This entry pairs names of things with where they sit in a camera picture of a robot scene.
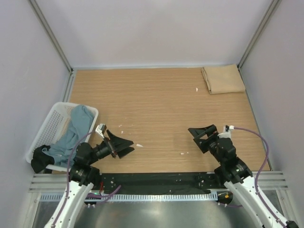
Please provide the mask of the beige t shirt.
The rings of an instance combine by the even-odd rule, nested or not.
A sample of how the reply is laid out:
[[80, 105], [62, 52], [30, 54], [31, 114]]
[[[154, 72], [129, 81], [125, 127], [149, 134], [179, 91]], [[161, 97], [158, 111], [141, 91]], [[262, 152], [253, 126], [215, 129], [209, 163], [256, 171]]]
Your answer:
[[244, 93], [246, 88], [237, 65], [205, 66], [201, 69], [211, 95]]

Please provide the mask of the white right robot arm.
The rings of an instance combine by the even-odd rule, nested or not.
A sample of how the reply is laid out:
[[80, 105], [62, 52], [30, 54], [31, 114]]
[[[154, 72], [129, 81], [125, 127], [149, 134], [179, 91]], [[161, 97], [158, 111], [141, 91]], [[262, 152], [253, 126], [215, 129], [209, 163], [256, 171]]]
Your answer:
[[260, 173], [253, 175], [249, 167], [237, 156], [231, 133], [234, 126], [226, 125], [219, 133], [215, 125], [189, 128], [193, 140], [203, 152], [210, 152], [220, 164], [214, 170], [214, 182], [219, 188], [227, 188], [241, 203], [257, 228], [296, 228], [297, 223], [288, 220], [266, 197], [258, 185]]

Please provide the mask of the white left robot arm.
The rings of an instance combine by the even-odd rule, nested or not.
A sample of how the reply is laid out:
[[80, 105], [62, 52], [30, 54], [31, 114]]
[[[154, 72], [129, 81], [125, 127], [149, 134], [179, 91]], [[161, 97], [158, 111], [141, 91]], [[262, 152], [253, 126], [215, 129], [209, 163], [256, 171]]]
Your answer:
[[122, 158], [134, 150], [133, 141], [112, 134], [109, 130], [96, 131], [103, 141], [92, 147], [84, 139], [87, 133], [78, 140], [72, 149], [67, 162], [66, 188], [64, 194], [46, 228], [73, 228], [76, 218], [89, 192], [96, 190], [101, 184], [101, 174], [93, 163], [107, 157]]

